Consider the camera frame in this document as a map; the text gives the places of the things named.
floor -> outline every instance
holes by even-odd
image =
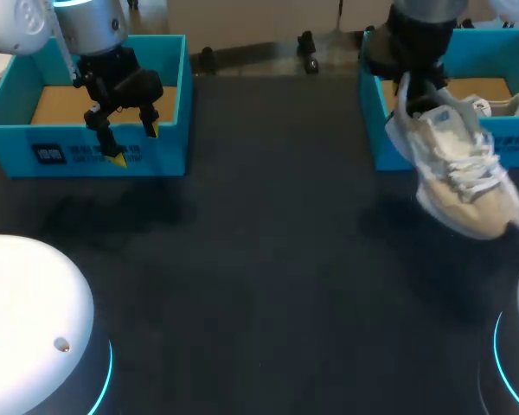
[[[316,42],[316,59],[323,73],[341,74],[357,63],[357,49],[343,32],[361,30],[386,20],[391,0],[362,2],[346,0],[342,17],[338,1],[270,0],[139,0],[139,10],[129,10],[121,0],[134,34],[185,34],[190,53],[204,47],[235,48],[262,42],[280,42],[275,58],[260,64],[242,65],[220,71],[221,75],[298,75],[304,74],[301,61],[294,56],[296,37],[311,30]],[[253,16],[242,19],[240,16]],[[489,20],[493,13],[487,0],[472,0],[463,17]]]

sneaker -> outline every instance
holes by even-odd
[[[471,95],[464,99],[464,102],[471,103],[481,118],[519,117],[519,93],[506,101],[487,101],[477,95]]]
[[[398,90],[387,133],[416,169],[417,200],[436,220],[474,239],[502,236],[519,228],[519,193],[494,154],[493,137],[481,128],[471,103],[445,89],[433,91],[417,114],[407,105],[411,76]]]

black table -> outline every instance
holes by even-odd
[[[479,342],[519,234],[457,236],[413,173],[375,173],[356,82],[196,79],[184,178],[0,170],[0,233],[88,279],[124,414],[482,414]]]

glowing blue ring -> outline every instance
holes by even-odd
[[[67,0],[65,2],[54,2],[54,7],[78,6],[79,4],[84,4],[91,1],[92,0]]]
[[[502,313],[500,313],[500,316],[498,317],[498,321],[496,322],[496,328],[494,329],[494,358],[496,359],[498,371],[500,371],[500,374],[502,375],[503,383],[508,388],[509,393],[511,393],[511,396],[513,396],[516,399],[517,403],[519,404],[519,396],[517,395],[516,391],[513,390],[513,387],[511,387],[511,385],[508,382],[508,379],[505,377],[505,373],[502,370],[502,365],[500,365],[500,359],[498,358],[497,337],[498,337],[498,324],[500,324],[501,318],[502,318]]]
[[[107,387],[110,384],[110,379],[112,378],[112,370],[113,370],[113,349],[112,349],[112,343],[110,342],[110,367],[107,369],[107,377],[106,382],[104,383],[104,387],[102,388],[102,393],[98,397],[98,400],[93,406],[93,409],[90,410],[88,415],[93,415],[96,410],[98,409],[100,403],[102,402],[102,399],[104,398],[104,395],[106,395]]]

shoe lace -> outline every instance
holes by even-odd
[[[472,156],[449,158],[436,149],[437,156],[446,161],[448,177],[467,198],[499,184],[507,175],[500,166],[500,157],[494,153],[494,140],[489,133],[475,133]]]

